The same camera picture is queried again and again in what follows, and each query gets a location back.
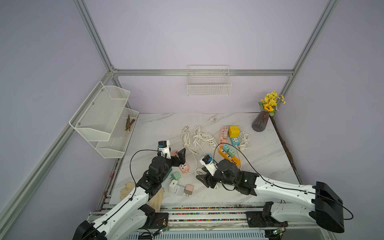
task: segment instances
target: aluminum frame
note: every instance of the aluminum frame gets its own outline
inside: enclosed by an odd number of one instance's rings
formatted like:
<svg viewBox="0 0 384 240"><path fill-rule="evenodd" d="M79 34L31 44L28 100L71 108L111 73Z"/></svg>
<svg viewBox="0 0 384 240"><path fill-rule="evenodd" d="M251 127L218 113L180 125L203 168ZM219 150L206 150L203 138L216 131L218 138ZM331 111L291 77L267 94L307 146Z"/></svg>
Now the aluminum frame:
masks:
<svg viewBox="0 0 384 240"><path fill-rule="evenodd" d="M295 66L293 67L292 76L288 77L288 80L285 82L283 89L280 91L281 95L286 96L287 92L291 88L293 82L295 81L297 74L300 72L301 67L303 66L305 60L307 59L309 53L311 52L316 40L319 38L321 31L324 29L325 24L328 19L331 17L333 10L336 8L339 0L329 0L327 5L325 6L323 13L321 14L315 28L312 31L310 38L304 46L303 51L301 52L299 58L297 59Z"/></svg>
<svg viewBox="0 0 384 240"><path fill-rule="evenodd" d="M212 73L221 70L210 70ZM115 76L188 76L188 69L115 69L112 71ZM278 70L257 70L257 69L237 69L229 70L231 76L292 76L294 73L290 69Z"/></svg>
<svg viewBox="0 0 384 240"><path fill-rule="evenodd" d="M115 69L108 57L105 47L93 23L90 13L86 7L84 0L74 0L79 13L85 23L87 30L100 54L100 57L107 69L107 73L102 78L103 84L107 84L110 80L115 86L121 87L118 76L187 76L187 70L120 70ZM300 54L294 68L292 70L230 70L232 76L288 76L288 80L281 90L281 94L286 95L292 83L294 82L297 74L299 73L302 65L307 59L313 45L318 39L322 29L324 28L327 20L330 18L333 10L335 9L338 0L329 0L323 13L321 14L309 40L307 41L302 53ZM81 108L76 112L81 116L82 112L94 97L99 89L94 89L87 99L81 105ZM27 206L33 194L41 185L46 175L55 164L58 156L64 149L68 140L70 139L74 129L67 124L58 138L54 141L48 152L44 155L27 180L19 188L14 197L10 200L8 205L0 213L0 240L4 239L10 231L22 211ZM330 232L323 232L324 237L335 239L334 235Z"/></svg>

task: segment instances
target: white marble surface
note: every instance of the white marble surface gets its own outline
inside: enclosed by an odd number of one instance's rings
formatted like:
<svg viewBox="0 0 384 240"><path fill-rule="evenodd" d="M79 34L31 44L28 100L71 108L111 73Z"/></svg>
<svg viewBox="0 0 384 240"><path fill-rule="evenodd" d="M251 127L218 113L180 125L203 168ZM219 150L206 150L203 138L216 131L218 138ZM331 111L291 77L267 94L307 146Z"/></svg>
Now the white marble surface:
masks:
<svg viewBox="0 0 384 240"><path fill-rule="evenodd" d="M298 183L296 175L289 163L287 155L281 145L277 133L271 123L268 121L266 129L263 132L255 132L251 123L256 118L258 113L223 113L223 114L139 114L135 128L132 133L128 149L123 160L116 184L114 186L110 204L117 204L120 201L120 190L124 188L126 182L132 182L132 177L129 171L129 162L132 155L141 149L157 149L157 142L161 140L170 140L172 151L181 150L183 145L180 140L182 130L185 126L189 126L190 139L193 143L193 128L196 125L202 125L211 117L217 118L215 122L209 122L201 128L202 132L212 134L216 139L220 137L221 128L224 126L239 126L243 131L251 135L249 141L250 148L243 151L247 159L251 162L253 167L263 176L271 179ZM213 149L210 148L208 143L202 142L206 153L213 155ZM203 153L199 147L199 160L203 157ZM145 170L148 169L149 164L156 152L142 151L135 155L132 160L132 173L136 181L138 181ZM216 153L215 158L217 161L223 158ZM242 170L253 172L248 162L243 156ZM196 162L193 155L187 150L186 162L189 164L190 169L195 169ZM195 177L195 174L182 174L178 167L173 167L172 172L179 171L181 178L179 185L185 186L191 184L194 186L193 194L187 196L176 196L169 192L170 179L165 180L162 186L165 188L164 198L162 205L181 207L187 205L227 205L233 203L255 203L266 201L279 201L270 197L243 195L238 191L227 191L222 186L219 189L206 188Z"/></svg>

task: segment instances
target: black mount plate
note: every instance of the black mount plate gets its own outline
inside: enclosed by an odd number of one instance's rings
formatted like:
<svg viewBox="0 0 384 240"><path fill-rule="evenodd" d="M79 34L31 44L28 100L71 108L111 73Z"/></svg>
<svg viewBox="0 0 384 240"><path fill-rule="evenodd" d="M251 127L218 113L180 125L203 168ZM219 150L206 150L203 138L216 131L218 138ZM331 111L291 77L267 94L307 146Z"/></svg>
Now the black mount plate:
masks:
<svg viewBox="0 0 384 240"><path fill-rule="evenodd" d="M146 223L144 226L142 226L142 228L153 228L153 229L164 228L166 226L163 225L163 221L168 224L168 216L169 216L169 213L167 212L156 212L154 219L160 219L161 221L160 220L154 221L151 226L149 226Z"/></svg>
<svg viewBox="0 0 384 240"><path fill-rule="evenodd" d="M263 212L246 212L248 227L282 227L287 226L288 222L278 222L272 217L264 219Z"/></svg>

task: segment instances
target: purple vase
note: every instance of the purple vase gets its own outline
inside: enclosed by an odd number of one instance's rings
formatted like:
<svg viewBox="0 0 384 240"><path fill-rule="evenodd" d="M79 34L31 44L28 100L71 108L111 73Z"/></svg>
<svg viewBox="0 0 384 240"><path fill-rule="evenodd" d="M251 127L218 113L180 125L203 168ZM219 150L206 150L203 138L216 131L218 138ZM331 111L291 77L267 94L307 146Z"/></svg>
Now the purple vase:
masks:
<svg viewBox="0 0 384 240"><path fill-rule="evenodd" d="M265 130L266 123L269 119L269 112L261 111L252 123L252 129L256 132L262 132Z"/></svg>

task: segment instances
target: wall-mounted wire basket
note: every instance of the wall-mounted wire basket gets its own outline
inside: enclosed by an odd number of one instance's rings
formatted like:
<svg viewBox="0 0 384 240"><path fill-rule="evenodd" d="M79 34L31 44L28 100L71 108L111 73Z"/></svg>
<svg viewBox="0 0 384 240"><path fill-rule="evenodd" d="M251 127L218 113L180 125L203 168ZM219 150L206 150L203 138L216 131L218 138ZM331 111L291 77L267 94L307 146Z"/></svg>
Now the wall-mounted wire basket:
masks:
<svg viewBox="0 0 384 240"><path fill-rule="evenodd" d="M231 88L228 65L188 66L188 96L229 96Z"/></svg>
<svg viewBox="0 0 384 240"><path fill-rule="evenodd" d="M126 108L129 91L116 87L100 88L92 102L79 119L76 114L70 125L78 132L103 158L122 158L127 149L139 112ZM135 120L126 131L127 118Z"/></svg>

